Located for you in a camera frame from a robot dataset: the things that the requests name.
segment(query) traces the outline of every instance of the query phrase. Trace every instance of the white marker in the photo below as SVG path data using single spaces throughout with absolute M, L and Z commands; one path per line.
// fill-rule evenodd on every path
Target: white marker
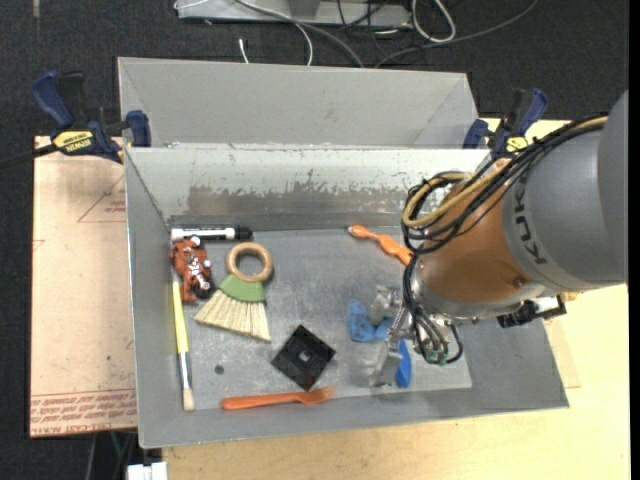
M 202 227 L 202 228 L 172 228 L 171 241 L 177 242 L 199 236 L 203 240 L 248 240 L 253 235 L 249 228 L 223 228 L 223 227 Z

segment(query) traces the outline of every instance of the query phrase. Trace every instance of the black coaster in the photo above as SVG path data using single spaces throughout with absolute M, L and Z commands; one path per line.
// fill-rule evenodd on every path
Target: black coaster
M 299 325 L 271 364 L 309 391 L 335 353 L 315 334 Z

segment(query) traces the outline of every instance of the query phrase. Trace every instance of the cardboard sheet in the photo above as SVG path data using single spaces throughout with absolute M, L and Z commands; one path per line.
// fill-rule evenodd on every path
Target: cardboard sheet
M 135 427 L 124 168 L 34 165 L 30 435 Z

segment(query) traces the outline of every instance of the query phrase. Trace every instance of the orange handle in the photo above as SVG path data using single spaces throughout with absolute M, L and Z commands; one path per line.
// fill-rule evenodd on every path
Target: orange handle
M 250 409 L 251 407 L 264 407 L 265 405 L 285 404 L 296 402 L 295 393 L 278 393 L 276 395 L 236 396 L 222 400 L 222 408 L 228 411 L 236 409 Z
M 396 256 L 405 265 L 408 265 L 413 257 L 413 253 L 409 249 L 400 245 L 389 235 L 376 235 L 360 225 L 350 226 L 349 233 L 357 238 L 373 238 L 377 240 L 384 252 L 391 256 Z

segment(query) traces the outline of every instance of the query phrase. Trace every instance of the orange plastic spoon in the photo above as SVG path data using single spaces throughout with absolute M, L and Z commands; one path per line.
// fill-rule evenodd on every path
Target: orange plastic spoon
M 316 389 L 309 392 L 278 393 L 275 395 L 236 396 L 222 400 L 222 408 L 228 411 L 263 407 L 265 405 L 301 402 L 307 405 L 319 404 L 335 394 L 333 386 Z
M 389 235 L 376 235 L 364 226 L 349 226 L 347 231 L 356 238 L 373 238 L 377 240 L 384 252 L 391 256 L 396 256 L 402 263 L 408 265 L 413 257 L 413 253 L 405 246 L 400 245 Z

